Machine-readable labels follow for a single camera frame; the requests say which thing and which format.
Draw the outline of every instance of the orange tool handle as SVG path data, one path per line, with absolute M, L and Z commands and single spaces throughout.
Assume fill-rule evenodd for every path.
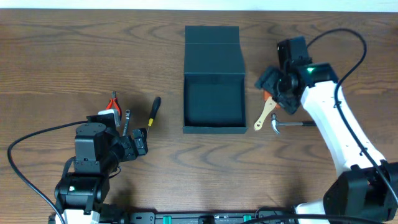
M 271 95 L 268 91 L 265 91 L 265 90 L 264 90 L 264 95 L 263 95 L 264 101 L 267 101 L 268 97 L 272 97 L 272 95 Z M 276 104 L 275 108 L 276 108 L 276 109 L 280 109 L 279 104 Z
M 109 110 L 109 109 L 112 108 L 112 106 L 114 106 L 114 108 L 119 112 L 119 117 L 121 118 L 121 116 L 122 116 L 122 110 L 121 110 L 121 108 L 120 108 L 120 106 L 119 106 L 118 98 L 110 99 L 110 100 L 109 100 L 109 103 L 108 103 L 108 105 L 106 106 L 105 109 L 106 109 L 106 110 Z

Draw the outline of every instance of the green led light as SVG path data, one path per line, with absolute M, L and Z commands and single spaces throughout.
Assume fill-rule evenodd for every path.
M 163 224 L 172 224 L 172 217 L 164 216 L 163 217 Z
M 244 222 L 249 221 L 249 220 L 251 220 L 251 215 L 244 215 L 243 216 L 243 221 Z
M 307 68 L 307 71 L 308 71 L 309 73 L 311 73 L 314 69 L 315 69 L 315 68 L 309 67 L 309 68 Z

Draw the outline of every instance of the dark green box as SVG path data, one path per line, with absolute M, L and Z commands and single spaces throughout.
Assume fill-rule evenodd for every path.
M 244 62 L 239 27 L 185 27 L 184 133 L 243 134 Z

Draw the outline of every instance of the black screwdriver handle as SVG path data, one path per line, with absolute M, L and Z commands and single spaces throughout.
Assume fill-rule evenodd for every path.
M 152 104 L 152 109 L 150 111 L 149 119 L 155 119 L 157 110 L 159 110 L 162 99 L 160 97 L 156 97 L 154 103 Z
M 303 126 L 316 126 L 314 121 L 303 121 Z

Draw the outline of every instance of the pliers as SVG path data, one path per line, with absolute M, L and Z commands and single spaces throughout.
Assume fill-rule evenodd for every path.
M 114 105 L 114 108 L 119 112 L 119 118 L 122 119 L 122 110 L 120 109 L 118 98 L 116 97 L 116 91 L 112 91 L 112 98 L 109 100 L 106 110 L 109 110 Z

